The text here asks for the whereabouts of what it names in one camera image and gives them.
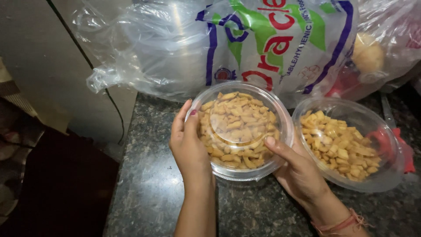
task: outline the fingernail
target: fingernail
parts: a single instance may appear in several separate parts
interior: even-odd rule
[[[266,143],[270,146],[275,145],[275,139],[273,137],[266,137]]]

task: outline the plastic container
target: plastic container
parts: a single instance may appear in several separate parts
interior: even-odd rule
[[[362,181],[353,181],[331,170],[328,167],[329,164],[324,164],[313,154],[301,130],[303,126],[300,118],[308,111],[315,113],[319,110],[325,116],[329,116],[332,119],[346,121],[348,127],[355,127],[363,137],[366,137],[366,141],[368,141],[367,138],[371,141],[371,148],[381,158],[377,172],[370,174]],[[329,181],[344,188],[360,192],[387,191],[401,182],[405,159],[398,145],[398,141],[386,122],[370,109],[355,102],[338,98],[309,98],[297,106],[292,119],[300,140],[320,168],[323,177]],[[370,136],[373,132],[381,134],[382,144],[377,140],[378,137],[374,138]]]
[[[251,110],[248,110],[249,109],[248,106],[253,107],[254,108],[253,111],[256,111],[256,108],[255,108],[256,105],[253,105],[253,106],[251,105],[251,97],[249,98],[250,104],[240,106],[241,107],[241,110],[239,112],[240,114],[234,113],[237,115],[234,115],[234,114],[220,115],[221,113],[224,113],[224,111],[221,111],[221,113],[219,113],[219,108],[222,108],[223,103],[224,102],[231,103],[232,101],[232,99],[223,100],[220,93],[229,94],[232,92],[239,92],[239,94],[235,95],[234,101],[243,100],[244,98],[243,99],[241,98],[244,97],[244,94],[248,94],[252,96],[254,99],[254,102],[257,102],[255,100],[262,101],[262,105],[260,105],[260,108],[262,108],[263,110],[261,111],[262,113],[260,114],[262,116],[261,117],[262,120],[259,119],[259,121],[263,122],[263,125],[260,124],[258,127],[257,125],[254,127],[252,122],[248,123],[246,122],[248,121],[248,119],[243,118],[243,116],[247,117],[247,115],[242,114],[242,113],[248,113],[248,111],[251,111]],[[212,101],[215,101],[217,103],[210,103],[213,105],[207,110],[209,119],[207,117],[204,118],[205,113],[201,111],[204,108],[202,105],[208,102],[212,102]],[[229,104],[226,107],[238,108],[238,106],[239,105],[237,105],[237,107],[234,107],[234,106],[231,107],[231,104]],[[204,141],[205,146],[208,148],[211,148],[210,150],[218,148],[220,151],[224,151],[225,149],[228,149],[229,151],[231,151],[231,153],[233,153],[234,151],[241,151],[241,153],[244,153],[244,156],[245,156],[246,152],[256,151],[257,145],[259,145],[260,147],[263,145],[263,141],[267,133],[269,133],[269,135],[271,136],[277,137],[278,132],[276,131],[279,131],[280,141],[284,142],[290,147],[292,146],[293,137],[294,137],[294,132],[293,132],[294,129],[293,129],[293,123],[292,123],[291,117],[289,116],[288,111],[286,110],[284,105],[281,103],[281,101],[273,93],[263,88],[260,88],[256,85],[252,85],[250,83],[245,83],[245,82],[240,82],[240,81],[230,81],[230,82],[218,84],[216,86],[213,86],[207,89],[206,91],[204,91],[203,93],[201,93],[200,95],[196,97],[196,99],[192,103],[192,107],[187,113],[186,121],[187,121],[187,118],[189,117],[190,112],[194,109],[198,110],[200,116],[202,116],[201,125],[204,124],[202,122],[202,119],[204,122],[209,121],[209,124],[208,124],[209,126],[203,130],[202,128],[200,128],[201,132],[199,131],[199,134],[202,134],[200,137],[201,139],[205,136],[207,136],[210,139],[208,142]],[[269,118],[268,114],[270,113],[270,111],[276,117],[276,123],[272,123],[272,119],[274,118],[273,115],[272,115],[272,118]],[[228,116],[230,120],[232,119],[231,121],[226,122],[227,127],[229,127],[230,125],[232,126],[234,124],[233,121],[236,119],[240,120],[243,123],[243,125],[236,129],[232,129],[229,131],[225,131],[225,130],[222,131],[221,128],[219,127],[222,119],[219,120],[219,118],[222,118],[224,116],[226,116],[226,119],[228,119]],[[245,130],[254,131],[255,133],[253,133],[253,135],[250,135],[250,136],[243,135],[241,138],[233,138],[236,132],[243,132]],[[260,154],[265,155],[264,163],[261,164],[260,166],[257,166],[257,168],[244,168],[244,165],[242,165],[242,167],[230,167],[230,166],[225,165],[226,162],[219,162],[219,160],[211,160],[213,173],[216,176],[225,178],[227,180],[234,180],[234,181],[260,180],[261,178],[275,171],[279,167],[279,163],[276,162],[277,159],[273,154],[270,154],[270,152],[264,153],[263,151]],[[243,164],[245,163],[244,156],[243,154],[241,155],[239,154],[238,156],[236,155],[236,159],[240,157],[241,162]],[[257,158],[250,157],[250,160],[256,161],[256,159]]]

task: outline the clear plastic bowl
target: clear plastic bowl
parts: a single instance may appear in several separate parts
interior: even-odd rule
[[[307,111],[315,113],[319,110],[332,119],[346,121],[349,127],[356,127],[357,131],[364,137],[370,132],[382,132],[383,138],[385,138],[386,141],[384,145],[387,145],[390,150],[390,154],[388,155],[381,154],[382,146],[376,138],[368,137],[372,142],[371,148],[375,149],[381,158],[379,163],[380,167],[378,167],[376,173],[371,174],[363,181],[352,181],[335,173],[328,168],[327,165],[319,161],[306,143],[301,131],[302,125],[300,122],[300,117],[305,115]],[[338,98],[309,98],[302,101],[297,106],[292,115],[292,120],[301,142],[320,168],[323,177],[329,181],[341,187],[360,192],[387,191],[401,182],[404,173],[405,159],[398,145],[398,141],[386,122],[370,109],[355,102]]]
[[[281,103],[281,101],[276,97],[273,93],[260,88],[256,85],[240,82],[240,81],[230,81],[218,84],[213,86],[206,91],[202,92],[200,95],[196,97],[193,101],[191,108],[189,109],[187,118],[192,110],[200,110],[201,106],[209,101],[218,100],[218,94],[228,94],[231,92],[240,92],[245,93],[253,96],[257,100],[263,102],[263,105],[268,107],[270,111],[272,111],[277,119],[277,123],[279,126],[277,129],[279,130],[279,140],[287,144],[288,146],[292,146],[293,137],[294,137],[294,128],[291,117],[286,110],[285,106]],[[249,145],[250,143],[254,142],[261,142],[263,141],[264,136],[254,139],[252,142],[248,143],[241,143],[241,144],[234,144],[228,143],[227,146],[231,148],[239,148],[242,145]],[[213,173],[216,176],[222,177],[227,180],[234,180],[234,181],[251,181],[251,180],[260,180],[264,176],[272,173],[277,168],[279,168],[279,163],[275,161],[276,159],[274,156],[268,157],[265,159],[265,163],[256,168],[256,169],[238,169],[238,168],[231,168],[224,165],[219,165],[215,162],[211,162]]]

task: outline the black granite surface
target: black granite surface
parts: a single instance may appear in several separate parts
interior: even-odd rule
[[[401,136],[415,151],[421,170],[421,126],[395,94],[388,95]],[[382,113],[380,96],[362,101]],[[172,120],[181,104],[138,94],[120,180],[104,235],[172,236],[184,196],[183,180],[168,148]],[[359,193],[330,184],[348,207],[374,227],[374,236],[421,236],[421,183],[403,182],[383,193]],[[272,175],[259,182],[217,179],[218,234],[315,236],[307,216]]]

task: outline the white wall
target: white wall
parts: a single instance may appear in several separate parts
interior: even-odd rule
[[[67,1],[55,2],[60,10]],[[105,94],[87,88],[91,69],[45,0],[0,0],[0,57],[31,103],[67,110],[73,116],[69,128],[80,136],[119,140],[114,106]],[[127,131],[137,92],[118,87],[109,92]]]

